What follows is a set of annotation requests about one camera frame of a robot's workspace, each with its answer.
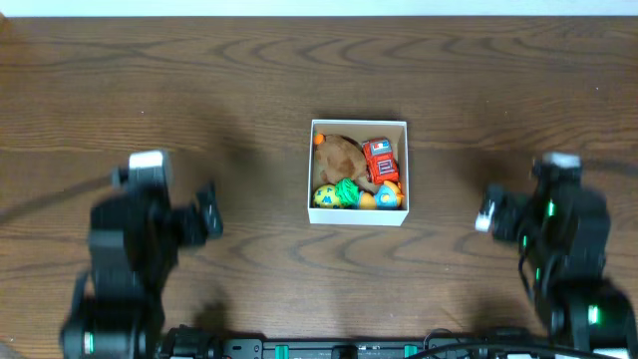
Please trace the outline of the orange rubber duck toy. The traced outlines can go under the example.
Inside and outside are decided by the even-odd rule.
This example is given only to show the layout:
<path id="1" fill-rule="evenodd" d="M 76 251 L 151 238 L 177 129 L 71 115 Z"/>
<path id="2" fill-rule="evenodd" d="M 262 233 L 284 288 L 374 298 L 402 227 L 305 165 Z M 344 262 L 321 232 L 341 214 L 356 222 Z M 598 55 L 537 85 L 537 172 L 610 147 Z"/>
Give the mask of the orange rubber duck toy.
<path id="1" fill-rule="evenodd" d="M 366 210 L 398 209 L 401 207 L 404 197 L 399 182 L 385 180 L 375 194 L 361 191 L 356 207 Z"/>

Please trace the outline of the yellow patterned ball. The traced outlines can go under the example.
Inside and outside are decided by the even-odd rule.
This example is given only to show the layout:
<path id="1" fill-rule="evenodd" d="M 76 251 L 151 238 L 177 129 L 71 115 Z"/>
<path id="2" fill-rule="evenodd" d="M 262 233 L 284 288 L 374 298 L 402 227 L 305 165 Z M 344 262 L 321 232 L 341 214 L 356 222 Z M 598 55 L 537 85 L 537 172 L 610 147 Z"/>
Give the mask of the yellow patterned ball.
<path id="1" fill-rule="evenodd" d="M 336 187 L 333 184 L 324 184 L 313 193 L 312 206 L 315 208 L 338 209 L 343 207 L 343 203 L 336 193 Z"/>

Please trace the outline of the red toy truck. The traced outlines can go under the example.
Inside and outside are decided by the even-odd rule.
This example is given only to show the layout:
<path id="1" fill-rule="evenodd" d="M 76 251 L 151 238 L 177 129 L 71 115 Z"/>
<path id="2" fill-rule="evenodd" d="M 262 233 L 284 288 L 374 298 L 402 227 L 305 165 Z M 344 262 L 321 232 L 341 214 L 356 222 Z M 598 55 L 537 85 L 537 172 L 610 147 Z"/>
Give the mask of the red toy truck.
<path id="1" fill-rule="evenodd" d="M 391 143 L 387 138 L 364 142 L 362 150 L 367 164 L 368 181 L 376 185 L 381 185 L 385 181 L 399 181 L 399 169 Z"/>

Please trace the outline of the green round toy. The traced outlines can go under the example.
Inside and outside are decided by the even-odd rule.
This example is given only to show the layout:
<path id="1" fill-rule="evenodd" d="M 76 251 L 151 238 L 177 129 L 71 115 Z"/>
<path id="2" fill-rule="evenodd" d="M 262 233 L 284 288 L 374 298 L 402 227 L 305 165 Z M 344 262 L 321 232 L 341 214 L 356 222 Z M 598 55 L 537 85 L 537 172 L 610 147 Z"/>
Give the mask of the green round toy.
<path id="1" fill-rule="evenodd" d="M 341 179 L 335 184 L 335 194 L 344 207 L 356 207 L 359 203 L 359 188 L 349 178 Z"/>

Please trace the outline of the brown plush toy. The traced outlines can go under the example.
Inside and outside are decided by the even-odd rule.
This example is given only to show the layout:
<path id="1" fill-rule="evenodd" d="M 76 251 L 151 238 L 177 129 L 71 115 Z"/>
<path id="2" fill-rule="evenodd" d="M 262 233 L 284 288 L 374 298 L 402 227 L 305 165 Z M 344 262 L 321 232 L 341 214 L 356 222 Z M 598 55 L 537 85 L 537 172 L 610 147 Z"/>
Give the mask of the brown plush toy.
<path id="1" fill-rule="evenodd" d="M 357 180 L 367 172 L 363 152 L 349 139 L 340 135 L 317 134 L 313 137 L 314 163 L 324 183 Z"/>

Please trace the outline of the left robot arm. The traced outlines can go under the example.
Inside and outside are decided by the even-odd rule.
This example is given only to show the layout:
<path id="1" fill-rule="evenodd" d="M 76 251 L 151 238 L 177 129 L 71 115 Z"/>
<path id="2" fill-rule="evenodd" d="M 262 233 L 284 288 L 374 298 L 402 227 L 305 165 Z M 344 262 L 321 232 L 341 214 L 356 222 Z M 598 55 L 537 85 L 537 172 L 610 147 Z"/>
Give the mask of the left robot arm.
<path id="1" fill-rule="evenodd" d="M 91 267 L 74 288 L 61 332 L 66 358 L 216 358 L 216 340 L 181 326 L 163 334 L 162 292 L 178 253 L 223 234 L 215 186 L 173 206 L 163 167 L 118 168 L 122 193 L 90 212 Z"/>

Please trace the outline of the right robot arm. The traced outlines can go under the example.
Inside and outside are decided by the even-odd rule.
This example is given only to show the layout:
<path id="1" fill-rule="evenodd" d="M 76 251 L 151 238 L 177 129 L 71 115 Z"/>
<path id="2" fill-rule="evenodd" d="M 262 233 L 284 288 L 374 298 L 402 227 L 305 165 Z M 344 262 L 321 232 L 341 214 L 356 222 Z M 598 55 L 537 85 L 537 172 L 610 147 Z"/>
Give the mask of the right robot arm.
<path id="1" fill-rule="evenodd" d="M 632 304 L 605 277 L 611 217 L 580 166 L 536 163 L 531 194 L 489 185 L 475 228 L 517 245 L 521 281 L 550 343 L 592 354 L 637 355 Z"/>

